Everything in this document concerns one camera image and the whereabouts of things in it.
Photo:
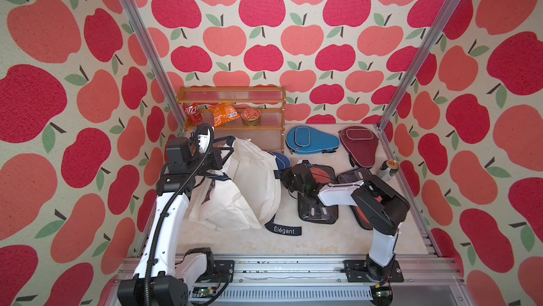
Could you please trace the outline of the white canvas tote bag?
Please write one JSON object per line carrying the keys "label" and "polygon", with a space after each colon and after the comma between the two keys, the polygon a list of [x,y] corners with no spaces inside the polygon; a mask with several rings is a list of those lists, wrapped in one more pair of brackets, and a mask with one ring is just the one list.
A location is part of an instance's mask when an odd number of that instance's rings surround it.
{"label": "white canvas tote bag", "polygon": [[220,138],[227,148],[220,170],[208,170],[189,220],[219,232],[266,228],[285,236],[302,235],[301,227],[276,224],[281,202],[281,169],[274,153],[249,140]]}

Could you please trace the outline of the black paddle case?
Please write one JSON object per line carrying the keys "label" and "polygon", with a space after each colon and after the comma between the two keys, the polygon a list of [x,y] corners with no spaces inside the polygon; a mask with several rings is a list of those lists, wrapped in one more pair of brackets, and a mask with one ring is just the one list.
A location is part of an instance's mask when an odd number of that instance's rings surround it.
{"label": "black paddle case", "polygon": [[[357,182],[363,179],[369,178],[371,175],[370,170],[364,167],[359,167],[353,170],[349,170],[344,173],[340,173],[337,176],[337,181],[339,184],[346,184],[346,183],[352,183]],[[363,214],[363,212],[360,210],[358,206],[350,206],[350,209],[353,212],[354,218],[356,219],[356,222],[359,224],[359,226],[365,230],[372,230],[373,227]]]}

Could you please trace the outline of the maroon paddle case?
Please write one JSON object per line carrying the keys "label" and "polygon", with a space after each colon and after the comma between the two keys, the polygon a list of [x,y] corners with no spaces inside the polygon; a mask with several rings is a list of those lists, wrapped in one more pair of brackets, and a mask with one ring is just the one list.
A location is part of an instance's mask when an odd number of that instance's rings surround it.
{"label": "maroon paddle case", "polygon": [[378,137],[363,126],[348,126],[339,132],[339,140],[346,149],[353,167],[371,169],[376,164]]}

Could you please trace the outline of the clear case red paddles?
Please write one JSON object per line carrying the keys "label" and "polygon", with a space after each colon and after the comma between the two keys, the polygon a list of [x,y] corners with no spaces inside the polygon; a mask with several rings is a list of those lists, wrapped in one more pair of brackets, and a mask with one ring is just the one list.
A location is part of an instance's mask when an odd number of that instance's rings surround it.
{"label": "clear case red paddles", "polygon": [[[311,165],[310,170],[317,183],[336,183],[335,171],[330,166]],[[338,206],[317,207],[307,201],[298,199],[298,216],[302,221],[332,225],[339,218]]]}

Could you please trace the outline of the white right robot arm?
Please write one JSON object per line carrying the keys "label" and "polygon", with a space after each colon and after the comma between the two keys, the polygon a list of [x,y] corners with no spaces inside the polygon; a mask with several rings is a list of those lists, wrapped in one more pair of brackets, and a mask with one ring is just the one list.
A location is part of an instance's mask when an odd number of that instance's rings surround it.
{"label": "white right robot arm", "polygon": [[345,184],[315,181],[306,161],[283,171],[281,182],[289,192],[316,207],[357,206],[373,228],[372,245],[363,269],[357,271],[372,283],[388,281],[395,260],[395,245],[409,202],[374,174]]}

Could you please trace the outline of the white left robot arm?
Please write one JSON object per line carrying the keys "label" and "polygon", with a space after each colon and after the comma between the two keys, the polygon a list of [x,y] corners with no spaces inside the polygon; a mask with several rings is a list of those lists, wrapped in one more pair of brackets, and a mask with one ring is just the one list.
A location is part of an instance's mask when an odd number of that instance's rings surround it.
{"label": "white left robot arm", "polygon": [[179,137],[167,143],[168,162],[156,183],[156,212],[143,255],[131,279],[120,282],[121,305],[187,305],[190,292],[200,278],[213,276],[214,259],[207,248],[191,249],[177,263],[180,227],[197,178],[222,169],[233,154],[233,136],[218,140],[211,131]]}

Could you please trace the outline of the dark blue paddle case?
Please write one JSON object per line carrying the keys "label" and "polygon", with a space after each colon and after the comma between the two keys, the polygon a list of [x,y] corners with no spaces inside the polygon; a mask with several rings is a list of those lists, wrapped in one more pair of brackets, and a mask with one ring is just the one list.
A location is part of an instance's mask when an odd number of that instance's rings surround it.
{"label": "dark blue paddle case", "polygon": [[283,153],[270,152],[270,154],[274,156],[279,171],[284,171],[291,167],[291,161]]}

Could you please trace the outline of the light blue paddle case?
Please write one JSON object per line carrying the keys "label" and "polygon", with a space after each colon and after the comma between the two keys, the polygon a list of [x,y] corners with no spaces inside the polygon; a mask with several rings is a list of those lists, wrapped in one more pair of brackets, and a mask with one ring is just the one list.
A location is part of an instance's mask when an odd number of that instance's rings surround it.
{"label": "light blue paddle case", "polygon": [[335,135],[303,125],[289,129],[286,145],[292,153],[301,155],[334,153],[340,146],[340,140]]}

